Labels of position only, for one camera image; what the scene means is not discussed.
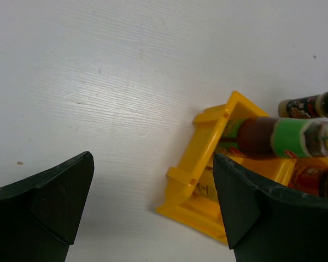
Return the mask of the black-cap spice jar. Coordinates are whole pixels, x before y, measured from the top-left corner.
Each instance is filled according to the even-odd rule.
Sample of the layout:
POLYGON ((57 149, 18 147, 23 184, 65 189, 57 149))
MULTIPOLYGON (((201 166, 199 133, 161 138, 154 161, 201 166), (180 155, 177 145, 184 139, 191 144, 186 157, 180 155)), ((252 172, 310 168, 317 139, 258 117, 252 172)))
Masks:
POLYGON ((304 98, 282 100, 278 115, 286 118, 328 118, 328 92, 304 98))

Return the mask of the yellow-cap green-label sauce bottle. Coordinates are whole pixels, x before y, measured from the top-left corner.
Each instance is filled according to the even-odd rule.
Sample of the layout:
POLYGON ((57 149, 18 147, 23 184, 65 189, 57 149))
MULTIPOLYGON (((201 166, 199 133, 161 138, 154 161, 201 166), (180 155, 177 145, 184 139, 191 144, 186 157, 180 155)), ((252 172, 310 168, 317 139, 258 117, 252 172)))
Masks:
POLYGON ((328 121, 279 117, 230 120, 215 152, 256 160, 328 157, 328 121))

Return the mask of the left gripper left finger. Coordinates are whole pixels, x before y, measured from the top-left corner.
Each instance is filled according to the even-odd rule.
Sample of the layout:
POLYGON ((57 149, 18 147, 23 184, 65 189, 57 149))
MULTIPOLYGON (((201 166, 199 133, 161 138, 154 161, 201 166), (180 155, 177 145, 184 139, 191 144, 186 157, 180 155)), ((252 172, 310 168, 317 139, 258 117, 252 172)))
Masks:
POLYGON ((0 261, 65 261, 94 169, 86 151, 0 187, 0 261))

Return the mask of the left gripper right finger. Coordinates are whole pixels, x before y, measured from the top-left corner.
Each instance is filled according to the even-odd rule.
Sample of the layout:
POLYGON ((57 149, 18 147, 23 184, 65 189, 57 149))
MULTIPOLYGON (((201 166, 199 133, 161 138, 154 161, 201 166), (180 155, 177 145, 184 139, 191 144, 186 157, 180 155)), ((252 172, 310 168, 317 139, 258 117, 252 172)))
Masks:
POLYGON ((328 199, 291 189, 222 154, 213 177, 237 261, 328 261, 328 199))

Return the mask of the red-lid sauce jar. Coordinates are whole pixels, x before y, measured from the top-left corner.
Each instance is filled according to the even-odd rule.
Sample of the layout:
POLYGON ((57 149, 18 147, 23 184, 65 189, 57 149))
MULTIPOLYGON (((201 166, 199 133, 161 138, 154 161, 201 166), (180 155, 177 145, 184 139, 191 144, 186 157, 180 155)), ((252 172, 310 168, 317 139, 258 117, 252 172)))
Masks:
POLYGON ((298 165, 291 175, 288 187, 328 199, 328 168, 298 165))

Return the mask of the small yellow-label oil bottle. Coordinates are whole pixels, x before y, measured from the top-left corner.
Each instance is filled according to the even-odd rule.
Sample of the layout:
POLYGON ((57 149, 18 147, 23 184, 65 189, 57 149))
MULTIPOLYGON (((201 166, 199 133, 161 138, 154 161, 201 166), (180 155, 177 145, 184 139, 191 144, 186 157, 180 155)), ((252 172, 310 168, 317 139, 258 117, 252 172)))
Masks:
POLYGON ((213 177, 213 169, 211 167, 207 167, 204 169, 201 177, 199 178, 196 184, 194 193, 201 195, 215 203, 219 202, 218 193, 215 187, 215 182, 213 177))

